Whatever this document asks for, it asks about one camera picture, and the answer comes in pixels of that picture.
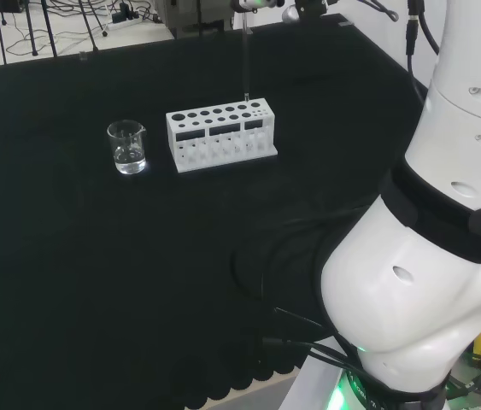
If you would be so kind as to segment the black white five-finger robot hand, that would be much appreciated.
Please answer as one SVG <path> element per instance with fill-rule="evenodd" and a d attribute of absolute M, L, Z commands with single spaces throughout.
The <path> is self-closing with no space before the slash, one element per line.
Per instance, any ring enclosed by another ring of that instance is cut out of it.
<path fill-rule="evenodd" d="M 329 6 L 336 1 L 295 0 L 282 13 L 282 21 L 294 22 L 313 19 L 325 15 Z M 285 1 L 279 0 L 231 0 L 231 8 L 239 14 L 256 13 L 259 9 L 283 8 Z"/>

